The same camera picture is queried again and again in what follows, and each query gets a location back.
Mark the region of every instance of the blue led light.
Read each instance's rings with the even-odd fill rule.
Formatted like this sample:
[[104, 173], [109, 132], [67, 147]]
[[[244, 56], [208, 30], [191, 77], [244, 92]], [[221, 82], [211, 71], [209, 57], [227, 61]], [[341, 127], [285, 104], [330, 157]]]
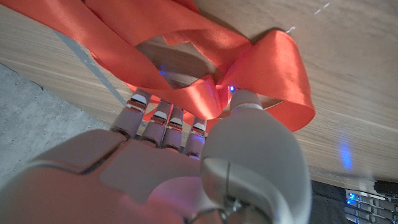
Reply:
[[347, 204], [348, 204], [348, 205], [351, 205], [351, 204], [354, 204], [354, 203], [355, 203], [355, 201], [353, 201], [353, 200], [348, 200], [348, 199], [347, 199]]

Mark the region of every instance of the ribbon bow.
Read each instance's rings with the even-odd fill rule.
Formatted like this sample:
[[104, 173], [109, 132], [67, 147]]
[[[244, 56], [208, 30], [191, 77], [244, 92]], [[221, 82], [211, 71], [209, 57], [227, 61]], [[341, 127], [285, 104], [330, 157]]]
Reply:
[[[96, 62], [124, 81], [194, 116], [207, 119], [207, 131], [227, 106], [229, 87], [283, 100], [267, 109], [296, 131], [315, 110], [299, 50], [285, 32], [272, 30], [252, 45], [245, 37], [200, 15], [192, 0], [0, 0], [84, 45]], [[162, 35], [169, 45], [190, 42], [222, 73], [186, 88], [171, 89], [152, 62], [135, 46]]]

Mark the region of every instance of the concrete floor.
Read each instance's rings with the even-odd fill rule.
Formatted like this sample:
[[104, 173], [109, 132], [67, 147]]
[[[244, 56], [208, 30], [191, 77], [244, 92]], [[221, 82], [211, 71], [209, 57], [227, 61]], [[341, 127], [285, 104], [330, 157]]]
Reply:
[[0, 188], [47, 149], [90, 129], [108, 129], [2, 64], [0, 80]]

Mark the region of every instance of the blue light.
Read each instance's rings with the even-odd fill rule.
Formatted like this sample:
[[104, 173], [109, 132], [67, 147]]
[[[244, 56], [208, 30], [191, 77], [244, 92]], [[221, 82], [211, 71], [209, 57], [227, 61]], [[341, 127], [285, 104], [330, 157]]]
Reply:
[[347, 199], [347, 204], [348, 204], [348, 205], [352, 205], [352, 204], [354, 204], [354, 203], [355, 203], [355, 201], [353, 201], [353, 200], [348, 200], [348, 199]]
[[343, 140], [340, 143], [340, 155], [341, 155], [341, 160], [343, 162], [343, 165], [346, 169], [351, 169], [352, 167], [352, 162], [351, 162], [351, 152], [350, 152], [350, 146], [349, 143], [345, 140]]

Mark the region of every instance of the wooden table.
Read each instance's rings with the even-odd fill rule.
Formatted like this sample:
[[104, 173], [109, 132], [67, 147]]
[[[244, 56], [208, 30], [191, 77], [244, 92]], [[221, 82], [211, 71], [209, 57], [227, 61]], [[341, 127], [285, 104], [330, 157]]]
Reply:
[[[368, 191], [374, 179], [398, 181], [397, 1], [196, 3], [204, 16], [253, 42], [271, 27], [289, 30], [296, 40], [317, 115], [295, 136], [313, 180]], [[0, 63], [113, 122], [122, 104], [53, 30], [2, 6], [0, 17]], [[166, 66], [171, 85], [189, 85], [206, 72], [217, 72], [189, 44], [168, 47], [154, 38], [139, 49], [156, 66]], [[130, 97], [121, 81], [100, 70], [125, 100]]]

